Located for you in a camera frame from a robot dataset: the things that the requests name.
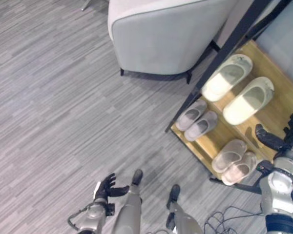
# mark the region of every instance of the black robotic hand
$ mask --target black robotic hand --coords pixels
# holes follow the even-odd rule
[[[115,173],[107,176],[102,182],[101,185],[96,192],[94,200],[97,198],[103,198],[107,201],[107,198],[113,196],[124,196],[129,191],[129,186],[125,186],[122,188],[113,188],[115,185],[116,176]]]

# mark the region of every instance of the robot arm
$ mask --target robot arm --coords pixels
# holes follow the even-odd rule
[[[78,234],[102,233],[106,217],[114,215],[115,212],[115,205],[108,203],[108,197],[124,196],[129,190],[129,186],[113,188],[115,179],[116,177],[113,173],[102,182],[98,182],[94,193],[94,201],[68,218],[68,224],[79,231]],[[84,213],[84,216],[81,220],[80,227],[77,227],[71,222],[71,219],[77,217],[81,213]]]
[[[293,234],[293,115],[286,137],[268,133],[263,126],[256,126],[257,138],[266,146],[278,151],[273,159],[271,172],[260,180],[261,209],[266,216],[269,234]]]

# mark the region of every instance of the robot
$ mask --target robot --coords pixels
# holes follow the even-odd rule
[[[290,128],[285,128],[286,137],[268,133],[263,126],[256,126],[257,138],[266,146],[277,151],[273,165],[262,161],[257,169],[262,173],[256,185],[234,185],[232,187],[262,195],[261,210],[266,216],[268,234],[293,234],[293,115]],[[121,208],[112,234],[140,234],[141,204],[139,185],[143,177],[141,170],[136,170],[130,186],[113,188],[115,174],[110,174],[99,182],[94,192],[94,200],[82,210],[68,218],[68,224],[78,234],[102,234],[107,216],[114,215],[115,204],[108,203],[108,197],[127,196]],[[170,191],[167,209],[169,215],[166,227],[176,234],[203,234],[197,221],[185,213],[177,203],[180,186],[174,185]],[[84,213],[80,227],[71,219]]]

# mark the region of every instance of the slide sandal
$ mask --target slide sandal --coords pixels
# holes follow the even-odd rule
[[[211,163],[212,168],[223,173],[230,165],[240,161],[247,150],[246,143],[239,139],[234,139],[227,143]]]
[[[225,120],[231,125],[246,121],[272,99],[273,83],[267,77],[252,80],[223,110]]]
[[[256,167],[256,156],[253,152],[246,152],[240,161],[233,163],[221,175],[224,184],[231,186],[247,177]]]
[[[207,111],[185,131],[185,138],[188,141],[195,141],[197,138],[211,131],[216,124],[217,114],[214,111]]]
[[[204,113],[206,107],[205,101],[197,100],[179,116],[176,127],[180,131],[185,131]]]
[[[252,60],[246,55],[232,55],[211,75],[202,88],[202,95],[209,101],[220,100],[252,70]]]

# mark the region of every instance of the cable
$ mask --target cable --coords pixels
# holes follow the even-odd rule
[[[156,230],[155,232],[147,232],[146,234],[158,234],[159,232],[165,232],[166,234],[170,234],[167,230],[165,229],[159,229]]]
[[[93,201],[93,202],[90,202],[90,203],[89,203],[88,205],[86,205],[83,209],[77,211],[76,213],[74,213],[74,214],[72,214],[70,217],[68,217],[68,219],[67,219],[68,224],[69,224],[73,229],[79,231],[80,228],[77,227],[76,224],[73,223],[73,222],[71,221],[71,219],[77,217],[77,216],[80,215],[81,213],[83,213],[83,212],[85,212],[86,210],[88,210],[88,209],[89,209],[94,203],[95,203],[94,201]]]
[[[241,216],[236,216],[236,217],[230,217],[230,218],[225,218],[225,214],[229,209],[237,209],[239,211],[243,211],[245,213],[247,213],[247,215],[241,215]],[[214,212],[210,217],[207,218],[206,222],[204,223],[204,234],[207,234],[206,232],[206,228],[210,227],[214,233],[213,234],[238,234],[238,232],[233,229],[233,228],[226,228],[225,226],[225,222],[232,220],[232,219],[236,219],[236,218],[245,218],[245,217],[252,217],[252,216],[261,216],[262,212],[258,212],[258,213],[252,213],[246,210],[243,210],[241,208],[237,208],[235,206],[229,206],[225,209],[224,212],[220,212],[220,211],[216,211]],[[211,219],[216,219],[217,222],[219,223],[217,227],[214,227],[211,223],[210,220]]]

